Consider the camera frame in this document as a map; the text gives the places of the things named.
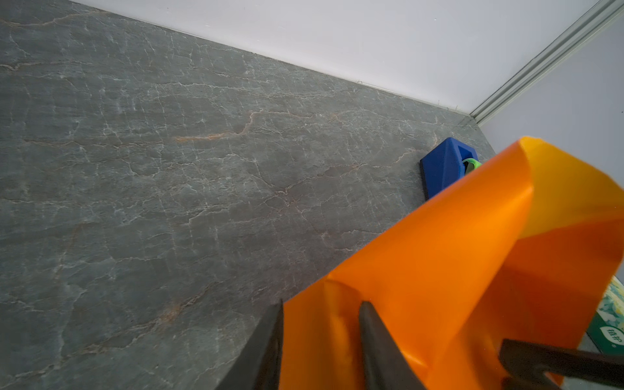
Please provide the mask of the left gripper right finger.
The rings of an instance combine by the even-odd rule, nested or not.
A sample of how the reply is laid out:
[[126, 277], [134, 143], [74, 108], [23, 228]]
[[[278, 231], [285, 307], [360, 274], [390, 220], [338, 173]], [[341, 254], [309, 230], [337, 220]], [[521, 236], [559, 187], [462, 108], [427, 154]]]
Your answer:
[[360, 305], [358, 322], [366, 389], [425, 390], [370, 302]]

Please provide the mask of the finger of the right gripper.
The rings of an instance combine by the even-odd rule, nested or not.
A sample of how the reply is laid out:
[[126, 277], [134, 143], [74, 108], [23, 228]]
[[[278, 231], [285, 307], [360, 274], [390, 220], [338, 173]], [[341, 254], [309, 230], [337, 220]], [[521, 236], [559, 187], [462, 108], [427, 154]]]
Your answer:
[[509, 374], [504, 389], [558, 389], [548, 373], [623, 388], [622, 356], [505, 339], [499, 361]]

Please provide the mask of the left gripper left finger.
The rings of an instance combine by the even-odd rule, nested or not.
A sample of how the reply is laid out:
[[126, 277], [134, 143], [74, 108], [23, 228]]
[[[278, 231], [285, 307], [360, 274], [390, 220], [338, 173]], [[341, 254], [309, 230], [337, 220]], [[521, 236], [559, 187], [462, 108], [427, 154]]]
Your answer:
[[216, 389], [278, 389], [284, 345], [284, 302], [270, 305]]

